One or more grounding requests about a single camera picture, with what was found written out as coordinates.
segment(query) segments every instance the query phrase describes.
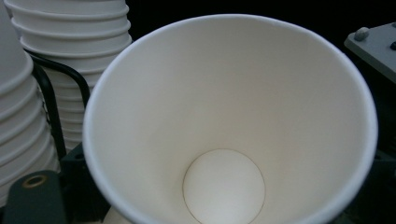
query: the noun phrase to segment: round hole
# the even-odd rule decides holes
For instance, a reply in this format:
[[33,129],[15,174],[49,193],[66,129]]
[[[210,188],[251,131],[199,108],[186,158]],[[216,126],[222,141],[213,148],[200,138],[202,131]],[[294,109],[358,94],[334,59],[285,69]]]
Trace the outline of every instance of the round hole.
[[23,181],[23,187],[26,189],[32,189],[37,186],[42,185],[44,182],[46,182],[47,176],[46,175],[33,175]]

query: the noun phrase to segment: gray plastic part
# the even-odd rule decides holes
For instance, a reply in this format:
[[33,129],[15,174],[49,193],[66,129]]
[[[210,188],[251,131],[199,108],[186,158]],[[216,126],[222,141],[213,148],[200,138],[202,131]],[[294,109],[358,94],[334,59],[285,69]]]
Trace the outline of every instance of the gray plastic part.
[[355,32],[353,39],[355,39],[356,41],[362,41],[363,39],[367,38],[367,36],[369,36],[369,31],[369,28],[361,27],[358,31]]
[[370,64],[382,75],[396,83],[396,50],[390,45],[396,41],[396,27],[388,23],[370,28],[370,35],[361,41],[355,40],[355,33],[348,35],[345,46]]

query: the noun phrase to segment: stacked paper cups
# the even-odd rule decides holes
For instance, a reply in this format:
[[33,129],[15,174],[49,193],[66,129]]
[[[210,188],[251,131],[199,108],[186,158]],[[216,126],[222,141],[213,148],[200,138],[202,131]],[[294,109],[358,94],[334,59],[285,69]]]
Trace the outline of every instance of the stacked paper cups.
[[[20,42],[80,72],[92,90],[113,59],[132,43],[124,0],[5,0]],[[81,142],[84,106],[77,83],[45,69],[54,88],[66,149]]]
[[59,170],[33,62],[0,4],[0,207],[11,185],[39,170]]

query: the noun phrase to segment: white paper cup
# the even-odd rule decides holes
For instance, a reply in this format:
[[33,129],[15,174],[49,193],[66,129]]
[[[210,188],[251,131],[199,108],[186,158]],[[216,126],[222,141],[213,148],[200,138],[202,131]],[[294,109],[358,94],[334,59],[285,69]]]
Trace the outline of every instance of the white paper cup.
[[82,99],[78,98],[77,100],[75,100],[74,98],[71,98],[72,100],[65,100],[62,99],[61,96],[57,96],[56,97],[56,104],[59,107],[62,108],[73,108],[73,109],[85,109],[84,104],[82,103]]
[[55,148],[51,141],[49,141],[40,153],[37,153],[29,162],[21,165],[18,170],[15,170],[13,173],[2,176],[0,179],[0,196],[8,194],[11,185],[19,178],[47,168],[53,163],[53,160],[55,160],[54,154],[56,155]]
[[[79,73],[84,77],[85,81],[94,85],[99,79],[99,77],[102,75],[103,71],[105,71],[105,69],[106,68],[103,67],[96,70],[91,70],[91,71],[86,70]],[[76,87],[78,85],[77,82],[67,74],[49,68],[44,68],[44,70],[47,76],[49,77],[51,83],[55,83],[55,85],[57,86],[62,86],[64,84],[64,85]]]
[[66,150],[70,151],[73,150],[78,144],[81,143],[81,138],[68,138],[64,137],[64,145],[66,147]]
[[26,118],[29,118],[32,112],[41,110],[42,107],[42,100],[38,97],[34,97],[20,110],[15,111],[12,116],[0,120],[0,138],[3,137],[2,133],[12,132],[15,127],[21,124]]
[[24,46],[55,53],[102,52],[124,46],[131,38],[128,33],[131,27],[129,22],[117,29],[104,30],[102,33],[74,32],[67,35],[33,30],[16,22],[13,24],[21,31],[21,42]]
[[13,141],[10,141],[6,145],[0,146],[2,150],[0,151],[0,166],[15,160],[22,153],[27,150],[32,150],[32,148],[36,148],[36,145],[39,144],[43,139],[50,134],[50,128],[44,118],[38,119],[40,121],[37,125],[32,125],[29,127],[31,130],[35,130],[34,133],[30,133],[29,135],[21,133],[16,136]]
[[64,137],[66,139],[74,139],[74,140],[77,140],[78,142],[81,142],[82,129],[80,129],[80,130],[62,129],[62,131],[63,131]]
[[84,109],[75,109],[75,108],[61,108],[58,106],[59,117],[61,119],[69,119],[75,122],[84,120]]
[[26,57],[23,51],[4,4],[0,6],[0,21],[0,90],[2,90],[4,84],[25,71],[26,66],[31,64],[29,62],[31,59]]
[[72,97],[72,98],[80,99],[82,102],[82,96],[79,87],[58,87],[55,85],[53,85],[52,87],[57,96]]
[[[44,109],[42,105],[35,105],[33,108],[31,108],[30,113],[26,115],[24,119],[19,120],[19,122],[14,123],[13,127],[9,128],[8,130],[1,130],[0,132],[0,146],[6,146],[10,142],[14,141],[14,138],[16,138],[18,135],[23,134],[28,127],[30,126],[36,126],[38,125],[40,118],[44,119],[45,114]],[[30,130],[30,133],[27,133],[28,137],[32,134],[35,133],[33,127],[33,130]]]
[[60,118],[63,129],[77,131],[82,130],[83,120],[71,120]]
[[51,135],[48,133],[46,136],[37,139],[38,141],[32,145],[28,150],[24,151],[14,160],[9,161],[0,166],[0,176],[14,175],[20,167],[32,166],[35,161],[45,153],[45,150],[50,143]]
[[12,117],[38,95],[37,85],[33,78],[27,79],[23,85],[24,86],[20,86],[18,90],[14,91],[19,93],[15,93],[14,95],[10,94],[8,97],[0,96],[0,101],[2,101],[0,105],[3,106],[0,109],[0,122]]
[[30,61],[24,67],[24,71],[14,74],[14,78],[0,82],[0,113],[16,106],[27,92],[30,92],[32,88],[36,88],[35,79],[31,77],[32,70],[33,63]]
[[98,188],[133,222],[307,224],[351,202],[377,131],[341,50],[294,24],[222,14],[124,50],[95,86],[82,143]]
[[132,38],[125,42],[123,46],[116,49],[103,52],[80,54],[55,53],[40,49],[32,49],[28,46],[25,47],[32,52],[40,54],[40,56],[42,56],[43,58],[47,58],[57,63],[63,63],[74,68],[78,72],[83,73],[86,71],[99,70],[107,67],[124,49],[131,45],[131,43]]
[[12,10],[14,24],[40,33],[93,35],[117,31],[129,24],[128,7],[111,15],[82,16],[39,12],[10,4],[8,6]]
[[26,10],[72,15],[111,15],[125,9],[125,0],[5,0]]

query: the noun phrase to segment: dark background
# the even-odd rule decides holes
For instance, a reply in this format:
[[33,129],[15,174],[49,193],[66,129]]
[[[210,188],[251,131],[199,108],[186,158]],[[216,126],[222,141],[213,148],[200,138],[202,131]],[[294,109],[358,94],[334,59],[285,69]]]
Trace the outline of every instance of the dark background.
[[174,21],[220,13],[262,15],[322,35],[343,49],[347,35],[396,21],[396,1],[161,1],[126,0],[134,40]]

